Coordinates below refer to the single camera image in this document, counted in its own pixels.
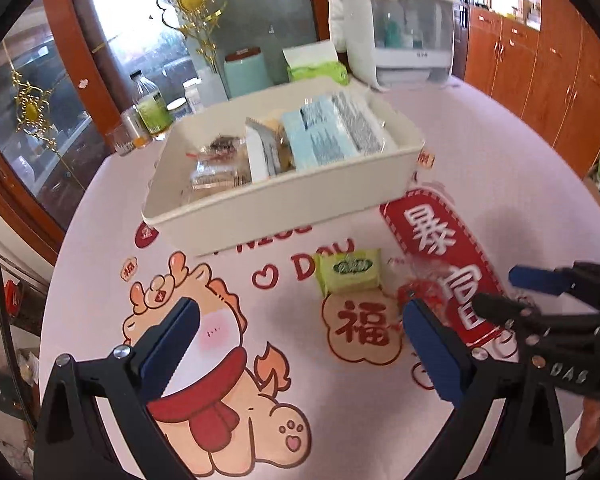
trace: red logo sticker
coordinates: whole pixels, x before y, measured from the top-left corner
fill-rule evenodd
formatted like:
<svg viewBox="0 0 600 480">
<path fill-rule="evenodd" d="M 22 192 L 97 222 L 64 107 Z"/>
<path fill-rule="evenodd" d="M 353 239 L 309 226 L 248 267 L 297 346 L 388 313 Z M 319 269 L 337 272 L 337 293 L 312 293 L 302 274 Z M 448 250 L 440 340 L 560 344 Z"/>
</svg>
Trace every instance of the red logo sticker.
<svg viewBox="0 0 600 480">
<path fill-rule="evenodd" d="M 380 213 L 404 253 L 440 258 L 453 267 L 441 285 L 451 295 L 447 319 L 462 341 L 482 346 L 499 336 L 502 329 L 476 316 L 471 301 L 477 292 L 504 295 L 504 290 L 475 237 L 446 201 L 416 188 L 381 205 Z"/>
<path fill-rule="evenodd" d="M 136 247 L 138 249 L 144 249 L 154 243 L 158 237 L 159 232 L 153 227 L 149 227 L 147 224 L 142 222 L 138 230 L 136 230 Z"/>
</svg>

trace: blue packaged item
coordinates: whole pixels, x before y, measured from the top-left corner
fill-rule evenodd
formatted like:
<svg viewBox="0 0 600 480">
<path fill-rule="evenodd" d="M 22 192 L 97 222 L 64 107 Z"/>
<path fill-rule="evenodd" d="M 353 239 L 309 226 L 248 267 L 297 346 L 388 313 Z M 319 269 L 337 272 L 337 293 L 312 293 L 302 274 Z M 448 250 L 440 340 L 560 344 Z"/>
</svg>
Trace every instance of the blue packaged item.
<svg viewBox="0 0 600 480">
<path fill-rule="evenodd" d="M 296 170 L 316 168 L 358 155 L 330 96 L 320 96 L 282 115 Z"/>
</svg>

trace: cabinet handle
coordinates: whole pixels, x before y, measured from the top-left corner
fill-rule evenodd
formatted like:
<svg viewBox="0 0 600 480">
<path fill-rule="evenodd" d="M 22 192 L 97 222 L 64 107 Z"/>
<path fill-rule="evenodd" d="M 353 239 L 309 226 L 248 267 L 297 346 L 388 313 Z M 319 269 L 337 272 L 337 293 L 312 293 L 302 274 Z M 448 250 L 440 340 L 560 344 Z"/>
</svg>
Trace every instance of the cabinet handle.
<svg viewBox="0 0 600 480">
<path fill-rule="evenodd" d="M 592 75 L 589 75 L 589 79 L 591 79 L 596 85 L 598 85 L 600 87 L 600 81 L 598 81 L 595 77 L 593 77 Z"/>
<path fill-rule="evenodd" d="M 576 102 L 576 97 L 578 97 L 577 90 L 575 91 L 575 93 L 573 94 L 573 98 L 571 99 L 571 107 L 570 107 L 571 110 L 573 110 L 573 104 L 574 104 L 574 102 Z"/>
</svg>

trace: cabinet door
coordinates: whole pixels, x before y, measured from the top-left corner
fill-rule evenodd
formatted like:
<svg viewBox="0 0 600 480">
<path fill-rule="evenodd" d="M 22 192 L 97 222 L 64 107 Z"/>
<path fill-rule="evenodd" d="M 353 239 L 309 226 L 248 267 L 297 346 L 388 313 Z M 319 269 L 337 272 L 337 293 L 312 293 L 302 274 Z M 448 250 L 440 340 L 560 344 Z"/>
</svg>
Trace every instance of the cabinet door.
<svg viewBox="0 0 600 480">
<path fill-rule="evenodd" d="M 582 19 L 568 0 L 542 0 L 536 68 L 522 120 L 554 145 L 573 94 Z"/>
<path fill-rule="evenodd" d="M 538 32 L 513 20 L 502 21 L 498 67 L 491 97 L 520 117 L 534 71 Z"/>
<path fill-rule="evenodd" d="M 498 34 L 480 27 L 471 27 L 464 81 L 487 95 L 491 95 L 499 49 Z"/>
<path fill-rule="evenodd" d="M 600 154 L 600 40 L 589 25 L 574 88 L 554 149 L 583 177 Z"/>
<path fill-rule="evenodd" d="M 520 117 L 534 71 L 536 53 L 513 40 L 503 41 L 499 51 L 491 97 Z"/>
</svg>

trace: white dispenser box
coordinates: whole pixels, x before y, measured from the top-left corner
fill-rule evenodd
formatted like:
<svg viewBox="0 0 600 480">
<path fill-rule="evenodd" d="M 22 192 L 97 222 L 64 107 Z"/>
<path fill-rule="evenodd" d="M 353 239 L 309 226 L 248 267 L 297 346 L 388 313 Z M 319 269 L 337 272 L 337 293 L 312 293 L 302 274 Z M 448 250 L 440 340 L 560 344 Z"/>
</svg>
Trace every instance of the white dispenser box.
<svg viewBox="0 0 600 480">
<path fill-rule="evenodd" d="M 444 82 L 454 52 L 454 0 L 330 0 L 330 31 L 354 75 L 386 90 Z"/>
</svg>

